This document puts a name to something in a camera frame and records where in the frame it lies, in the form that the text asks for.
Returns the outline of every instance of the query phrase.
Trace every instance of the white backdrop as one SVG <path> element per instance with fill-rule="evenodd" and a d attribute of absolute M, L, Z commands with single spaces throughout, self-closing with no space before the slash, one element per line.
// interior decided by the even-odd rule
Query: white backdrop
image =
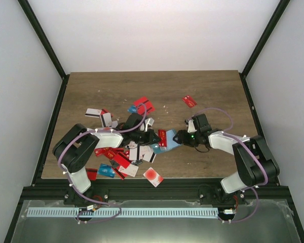
<path fill-rule="evenodd" d="M 15 0 L 0 0 L 0 243 L 29 186 L 61 78 Z"/>
<path fill-rule="evenodd" d="M 29 0 L 67 73 L 242 71 L 278 0 Z"/>
<path fill-rule="evenodd" d="M 291 1 L 247 77 L 304 228 L 304 1 Z"/>

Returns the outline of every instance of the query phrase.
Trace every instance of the black metal frame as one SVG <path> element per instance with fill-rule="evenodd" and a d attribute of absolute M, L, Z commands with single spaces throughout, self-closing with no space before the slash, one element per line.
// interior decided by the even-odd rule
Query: black metal frame
<path fill-rule="evenodd" d="M 27 0 L 18 0 L 20 6 L 28 17 L 31 25 L 37 33 L 40 41 L 42 42 L 45 50 L 51 58 L 56 70 L 61 76 L 62 83 L 58 98 L 53 110 L 53 114 L 49 123 L 44 144 L 41 150 L 39 161 L 37 163 L 36 171 L 32 180 L 32 186 L 24 187 L 20 200 L 18 202 L 14 217 L 9 227 L 5 242 L 11 242 L 12 236 L 16 227 L 16 223 L 20 214 L 20 210 L 24 200 L 65 200 L 65 195 L 69 191 L 68 181 L 66 179 L 42 179 L 42 171 L 44 163 L 49 152 L 50 143 L 52 140 L 53 132 L 55 129 L 57 117 L 60 111 L 60 107 L 63 101 L 64 93 L 66 90 L 69 75 L 66 75 L 57 56 L 55 55 L 52 46 L 50 45 L 41 25 L 35 16 L 31 6 Z M 251 70 L 265 43 L 267 42 L 270 34 L 275 28 L 277 22 L 282 16 L 290 0 L 281 0 L 273 13 L 266 29 L 264 30 L 258 44 L 256 45 L 249 61 L 247 62 L 244 70 L 240 73 L 241 82 L 247 97 L 247 101 L 254 119 L 254 123 L 259 135 L 263 136 L 263 131 L 259 118 L 257 116 L 252 97 L 250 95 L 248 85 L 246 82 L 246 76 Z M 175 199 L 175 200 L 200 200 L 201 204 L 213 205 L 214 207 L 227 207 L 232 206 L 232 202 L 225 203 L 215 202 L 210 198 L 200 198 L 199 194 L 206 193 L 207 187 L 215 187 L 219 185 L 221 178 L 215 179 L 165 179 L 162 184 L 157 188 L 154 188 L 149 182 L 144 179 L 137 180 L 96 180 L 93 187 L 99 188 L 95 193 L 100 195 L 107 195 L 111 200 L 163 200 L 163 199 Z M 289 207 L 294 212 L 294 223 L 297 227 L 297 231 L 301 242 L 304 242 L 304 231 L 299 220 L 294 202 L 290 195 L 288 187 L 279 186 L 279 184 L 267 185 L 265 187 L 257 189 L 260 199 L 285 199 L 288 202 Z M 251 191 L 245 192 L 245 199 L 254 199 L 254 195 Z"/>

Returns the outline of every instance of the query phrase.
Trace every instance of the black cable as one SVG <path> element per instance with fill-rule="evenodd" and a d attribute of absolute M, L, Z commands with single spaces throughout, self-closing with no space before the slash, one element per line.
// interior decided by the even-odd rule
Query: black cable
<path fill-rule="evenodd" d="M 200 151 L 200 150 L 197 149 L 196 147 L 194 147 L 194 148 L 195 148 L 195 150 L 197 150 L 199 153 L 207 153 L 207 152 L 209 152 L 209 147 L 207 147 L 206 145 L 205 145 L 205 147 L 208 149 L 207 151 Z"/>

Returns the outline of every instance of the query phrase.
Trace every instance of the wooden tabletop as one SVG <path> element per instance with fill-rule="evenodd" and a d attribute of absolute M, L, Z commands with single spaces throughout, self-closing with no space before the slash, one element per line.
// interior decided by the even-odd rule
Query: wooden tabletop
<path fill-rule="evenodd" d="M 182 101 L 186 95 L 193 97 L 197 106 L 189 108 Z M 155 120 L 154 130 L 185 129 L 185 119 L 203 108 L 217 107 L 233 118 L 234 127 L 230 133 L 250 137 L 257 134 L 239 74 L 235 70 L 72 73 L 42 178 L 64 178 L 52 149 L 75 124 L 81 123 L 93 129 L 101 127 L 99 118 L 85 116 L 87 108 L 105 108 L 114 115 L 114 120 L 125 122 L 130 114 L 127 109 L 143 96 L 148 97 L 156 109 L 149 115 Z M 210 110 L 206 115 L 212 128 L 230 126 L 230 120 L 219 111 Z M 86 167 L 99 168 L 101 163 L 109 165 L 109 160 L 92 154 Z M 144 161 L 136 178 L 142 178 L 149 167 L 164 178 L 225 177 L 236 171 L 232 155 L 216 149 L 199 153 L 187 146 L 158 154 L 153 164 Z"/>

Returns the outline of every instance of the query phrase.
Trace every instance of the blue card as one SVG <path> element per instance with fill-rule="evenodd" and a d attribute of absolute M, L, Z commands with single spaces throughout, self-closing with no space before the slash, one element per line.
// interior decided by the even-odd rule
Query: blue card
<path fill-rule="evenodd" d="M 181 146 L 182 144 L 178 144 L 175 141 L 173 141 L 173 137 L 176 135 L 176 133 L 177 132 L 174 129 L 168 130 L 166 132 L 166 134 L 167 134 L 167 147 L 166 147 L 166 149 L 162 150 L 161 147 L 155 148 L 153 145 L 151 145 L 151 148 L 153 149 L 153 152 L 155 154 L 164 153 L 164 152 L 170 151 L 171 149 L 174 149 L 176 147 Z"/>
<path fill-rule="evenodd" d="M 135 106 L 135 105 L 131 105 L 131 107 L 128 108 L 127 111 L 128 111 L 129 113 L 137 113 L 136 106 Z"/>
<path fill-rule="evenodd" d="M 102 176 L 108 176 L 111 178 L 115 177 L 115 171 L 112 169 L 112 167 L 104 164 L 100 165 L 98 174 Z"/>

